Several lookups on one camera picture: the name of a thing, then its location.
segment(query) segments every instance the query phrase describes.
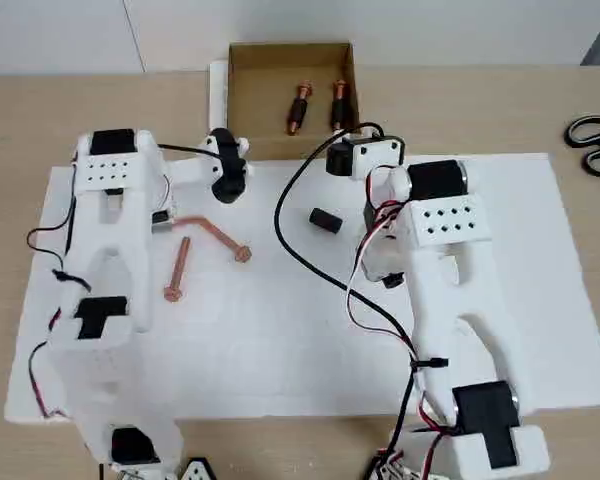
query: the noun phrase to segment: white wall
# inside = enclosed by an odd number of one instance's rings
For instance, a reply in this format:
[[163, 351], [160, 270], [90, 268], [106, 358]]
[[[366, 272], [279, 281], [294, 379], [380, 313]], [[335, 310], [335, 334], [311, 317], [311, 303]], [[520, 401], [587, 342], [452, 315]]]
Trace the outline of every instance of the white wall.
[[600, 0], [0, 0], [0, 73], [204, 69], [236, 41], [351, 40], [361, 64], [579, 64], [599, 31]]
[[120, 0], [0, 0], [0, 73], [137, 73]]

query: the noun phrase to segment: black scissors handle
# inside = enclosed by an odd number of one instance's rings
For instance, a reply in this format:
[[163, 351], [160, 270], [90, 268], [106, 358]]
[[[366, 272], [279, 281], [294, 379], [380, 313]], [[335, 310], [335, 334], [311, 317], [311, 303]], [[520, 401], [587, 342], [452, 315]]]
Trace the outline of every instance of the black scissors handle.
[[[563, 134], [564, 141], [572, 148], [584, 148], [597, 145], [600, 147], [600, 133], [579, 137], [576, 135], [578, 128], [583, 125], [600, 126], [600, 115], [589, 115], [581, 117], [569, 124]], [[582, 158], [582, 168], [590, 175], [600, 177], [600, 168], [595, 166], [595, 162], [600, 159], [600, 148], [589, 152]]]

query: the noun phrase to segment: cardboard box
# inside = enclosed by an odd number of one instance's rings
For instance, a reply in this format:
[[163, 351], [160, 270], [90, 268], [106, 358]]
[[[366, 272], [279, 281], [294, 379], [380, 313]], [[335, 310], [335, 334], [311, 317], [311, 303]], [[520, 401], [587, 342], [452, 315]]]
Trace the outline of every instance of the cardboard box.
[[[247, 137], [249, 160], [301, 159], [332, 135], [333, 83], [347, 84], [350, 112], [345, 126], [358, 123], [353, 47], [349, 43], [233, 44], [229, 48], [227, 125]], [[313, 93], [301, 130], [287, 134], [287, 116], [298, 84]]]

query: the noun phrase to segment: wooden table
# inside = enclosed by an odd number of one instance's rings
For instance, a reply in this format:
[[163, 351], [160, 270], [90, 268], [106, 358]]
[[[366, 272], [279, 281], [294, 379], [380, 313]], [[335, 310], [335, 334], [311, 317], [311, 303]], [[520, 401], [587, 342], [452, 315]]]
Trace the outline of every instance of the wooden table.
[[[361, 118], [403, 135], [413, 152], [552, 154], [600, 327], [600, 179], [580, 170], [581, 153], [560, 137], [569, 119], [600, 113], [600, 68], [358, 68], [357, 81]], [[94, 129], [146, 128], [165, 143], [196, 143], [206, 133], [206, 92], [204, 73], [0, 77], [0, 480], [97, 475], [74, 427], [10, 425], [2, 414], [31, 261], [24, 234], [38, 221], [49, 169], [68, 163], [78, 135]], [[528, 421], [547, 435], [548, 478], [600, 478], [600, 408]], [[220, 479], [342, 480], [359, 478], [393, 422], [271, 418], [181, 426], [188, 452], [208, 456]]]

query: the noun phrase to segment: white 3d-printed robot arm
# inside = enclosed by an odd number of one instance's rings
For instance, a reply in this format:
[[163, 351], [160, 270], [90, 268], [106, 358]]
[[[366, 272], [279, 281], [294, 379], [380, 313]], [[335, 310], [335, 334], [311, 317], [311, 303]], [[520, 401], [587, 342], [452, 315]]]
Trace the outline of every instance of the white 3d-printed robot arm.
[[[520, 415], [534, 409], [528, 366], [500, 287], [485, 206], [479, 192], [469, 191], [463, 164], [401, 165], [395, 144], [378, 138], [344, 140], [333, 150], [327, 156], [331, 174], [356, 180], [384, 175], [369, 184], [375, 187], [365, 208], [367, 228], [378, 206], [399, 211], [365, 249], [362, 264], [369, 280], [387, 288], [406, 279], [418, 359], [453, 362], [453, 332], [463, 320], [494, 360], [496, 378], [483, 384], [456, 386], [448, 368], [416, 373], [417, 387], [452, 428], [436, 449], [433, 471], [463, 480], [545, 471], [550, 462], [542, 431], [520, 426]], [[416, 471], [436, 435], [402, 432], [398, 447]]]
[[[137, 339], [152, 328], [152, 225], [172, 216], [174, 184], [201, 184], [224, 203], [245, 188], [248, 143], [216, 129], [189, 160], [167, 163], [147, 131], [110, 130], [80, 138], [75, 208], [62, 283], [60, 318], [50, 333], [50, 358], [64, 386], [67, 414], [102, 464], [117, 470], [177, 467], [183, 440], [164, 406], [141, 391]], [[116, 262], [129, 285], [95, 282]]]

